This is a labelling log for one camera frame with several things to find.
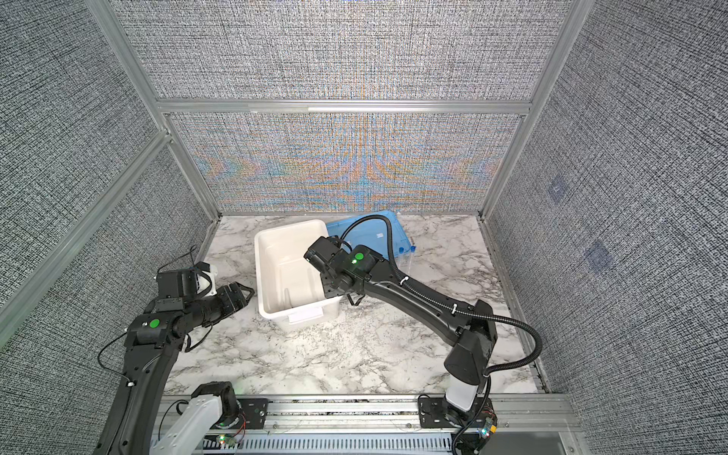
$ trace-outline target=white container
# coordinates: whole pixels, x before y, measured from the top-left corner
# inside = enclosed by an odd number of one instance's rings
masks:
[[[321,220],[266,229],[255,236],[258,312],[284,331],[339,315],[341,297],[324,296],[320,273],[304,259],[321,236],[328,236]]]

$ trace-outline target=red wire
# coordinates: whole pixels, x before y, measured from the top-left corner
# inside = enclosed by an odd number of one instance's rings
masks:
[[[242,438],[244,438],[244,437],[245,437],[245,421],[246,421],[246,420],[248,420],[248,419],[246,419],[246,418],[245,418],[245,413],[244,413],[244,412],[241,412],[241,414],[242,414],[242,427],[240,427],[240,428],[239,428],[239,429],[237,430],[237,433],[235,433],[235,434],[234,434],[234,435],[232,436],[233,438],[235,438],[235,436],[238,436],[238,435],[240,434],[240,430],[242,430]]]

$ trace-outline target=black mounting bracket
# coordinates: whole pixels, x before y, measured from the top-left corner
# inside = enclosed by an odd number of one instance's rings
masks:
[[[268,416],[267,398],[238,398],[240,416],[229,427],[213,425],[212,430],[239,430],[242,428],[242,416],[245,415],[246,430],[262,430]]]
[[[427,396],[420,396],[417,399],[417,408],[419,414],[419,426],[422,428],[459,428],[458,426],[450,423],[446,417],[446,409],[443,405],[445,398],[437,397],[430,398]],[[480,408],[480,404],[483,402],[483,397],[475,397],[472,402],[472,406],[475,409]],[[475,421],[470,425],[471,428],[484,428],[489,423],[488,418],[491,416],[491,410],[493,405],[486,403],[480,416],[475,418]]]

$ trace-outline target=fabric wall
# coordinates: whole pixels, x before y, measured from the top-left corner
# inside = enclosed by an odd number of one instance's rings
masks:
[[[173,114],[223,212],[472,211],[511,114]]]
[[[0,5],[0,306],[157,132],[83,1]]]
[[[157,267],[199,247],[208,223],[172,154],[161,151],[0,350],[0,452],[94,449],[119,384],[97,353],[157,295]],[[170,267],[188,265],[186,257]],[[123,356],[118,341],[103,362],[121,370]]]
[[[83,1],[4,2],[0,25],[2,305],[157,129]],[[92,451],[119,383],[96,354],[208,222],[161,151],[0,348],[0,453]]]
[[[530,100],[570,0],[112,0],[161,98]],[[224,212],[476,211],[515,115],[173,114]]]
[[[597,1],[488,220],[595,454],[728,451],[727,22]]]
[[[163,98],[529,99],[569,0],[113,0]]]

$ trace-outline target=black cable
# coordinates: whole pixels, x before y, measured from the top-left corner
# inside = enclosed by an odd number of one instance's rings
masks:
[[[188,405],[188,404],[189,404],[189,401],[187,401],[187,400],[183,400],[183,402],[184,402],[184,404],[186,404],[186,405]],[[177,406],[175,407],[175,410],[177,411],[177,414],[179,414],[179,415],[182,415],[182,411],[180,411],[180,404],[182,404],[182,402],[180,402],[180,403],[177,403]]]
[[[126,416],[127,415],[127,409],[129,408],[129,401],[130,401],[130,399],[132,397],[132,390],[131,389],[127,389],[127,391],[128,391],[128,395],[127,395],[127,401],[124,404],[124,412],[122,412],[122,415],[123,416]],[[126,420],[127,419],[128,419],[128,416],[126,416],[121,422],[119,422],[119,425],[116,427],[116,430],[114,431],[114,437],[111,439],[111,445],[113,445],[114,444],[114,441],[116,441],[116,437],[119,435],[119,430],[122,428],[122,426],[125,426],[126,425]]]
[[[197,343],[195,343],[193,347],[189,346],[192,343],[192,337],[190,337],[190,335],[187,334],[187,347],[185,348],[184,352],[190,352],[194,348],[198,347],[207,338],[207,335],[210,335],[210,332],[212,332],[212,331],[213,331],[213,325],[210,326],[210,330],[208,330],[207,333],[205,334],[205,336],[203,336],[201,340],[199,340]]]
[[[342,244],[342,245],[346,245],[347,247],[349,247],[349,252],[350,252],[350,253],[351,253],[351,252],[352,252],[352,250],[354,249],[354,248],[352,248],[351,244],[350,244],[350,243],[348,243],[348,242],[347,242],[346,240],[341,240],[341,244]]]
[[[354,229],[358,224],[363,223],[364,221],[369,220],[382,220],[387,225],[387,255],[389,256],[389,265],[392,267],[392,270],[395,273],[395,277],[397,278],[397,281],[400,283],[400,285],[405,288],[406,290],[409,290],[414,294],[415,296],[418,296],[419,298],[428,301],[436,306],[439,306],[440,308],[451,312],[451,313],[457,313],[468,317],[475,317],[478,319],[484,319],[484,320],[491,320],[496,323],[501,324],[508,324],[513,325],[517,328],[520,328],[521,330],[527,332],[531,337],[534,339],[534,350],[531,351],[531,354],[525,356],[524,358],[520,360],[516,360],[515,362],[508,362],[508,363],[502,363],[500,365],[492,365],[486,368],[485,372],[483,373],[484,376],[490,376],[491,373],[495,371],[503,371],[503,370],[512,370],[514,368],[520,368],[522,366],[528,365],[529,363],[536,360],[539,355],[541,355],[541,349],[543,348],[543,342],[541,340],[541,336],[539,333],[531,327],[530,325],[526,324],[523,321],[519,321],[517,319],[513,319],[511,317],[505,317],[505,316],[498,316],[495,314],[479,314],[474,312],[467,312],[462,311],[460,309],[457,309],[457,307],[453,307],[453,303],[447,304],[445,302],[439,301],[436,298],[431,298],[425,293],[417,290],[417,285],[422,285],[421,283],[415,282],[410,283],[409,277],[407,277],[405,274],[403,274],[398,268],[397,268],[397,262],[395,261],[395,254],[394,254],[394,248],[392,246],[392,223],[389,221],[389,219],[384,215],[367,215],[362,218],[359,218],[354,223],[352,223],[351,226],[349,226],[344,233],[341,235],[341,239],[344,239],[349,232],[351,232],[352,229]]]
[[[159,267],[157,269],[157,274],[159,274],[162,271],[162,269],[164,269],[166,266],[170,265],[172,262],[179,261],[180,259],[182,259],[183,257],[185,257],[187,255],[189,255],[190,261],[192,261],[192,266],[194,267],[194,259],[192,258],[192,252],[195,251],[196,249],[197,249],[197,245],[192,245],[189,248],[189,251],[187,253],[184,253],[182,256],[177,256],[172,261],[169,261],[166,264],[164,264],[163,266]]]
[[[164,414],[162,414],[162,420],[159,421],[159,431],[157,432],[157,440],[162,440],[162,423],[165,421],[165,417],[167,416],[167,413],[172,409],[172,406],[174,406],[177,403],[186,403],[189,404],[189,401],[187,400],[177,400],[174,403],[170,405],[169,408],[165,411]]]
[[[122,333],[121,335],[117,336],[115,339],[111,340],[106,346],[102,347],[101,348],[101,351],[99,351],[98,352],[98,355],[96,356],[96,361],[98,362],[98,365],[101,368],[103,368],[104,370],[110,371],[110,372],[112,372],[114,374],[118,374],[122,378],[126,379],[127,380],[127,383],[129,383],[129,382],[132,382],[132,380],[129,379],[129,376],[127,376],[127,375],[125,375],[123,373],[120,373],[120,372],[118,372],[116,370],[112,370],[111,368],[108,368],[103,363],[101,363],[101,355],[103,354],[104,351],[106,351],[106,348],[108,348],[109,346],[111,346],[112,344],[114,344],[115,341],[117,341],[118,339],[120,339],[121,337],[123,337],[126,334],[127,334],[126,332]]]
[[[472,419],[469,420],[468,423],[466,423],[463,426],[463,428],[461,428],[460,431],[458,431],[457,434],[455,434],[455,438],[453,438],[453,445],[452,445],[452,447],[450,447],[453,455],[457,455],[457,453],[455,452],[455,445],[457,444],[458,439],[460,439],[460,437],[463,435],[463,433],[465,433],[467,431],[467,429],[470,428],[473,423],[475,423],[475,420],[478,418],[478,416],[480,416],[480,413],[483,412],[483,408],[485,408],[485,406],[486,406],[486,401],[488,401],[488,395],[490,395],[490,394],[491,394],[491,377],[488,376],[488,378],[486,379],[486,392],[483,395],[483,401],[480,402],[480,407],[475,412],[475,415],[472,417]]]

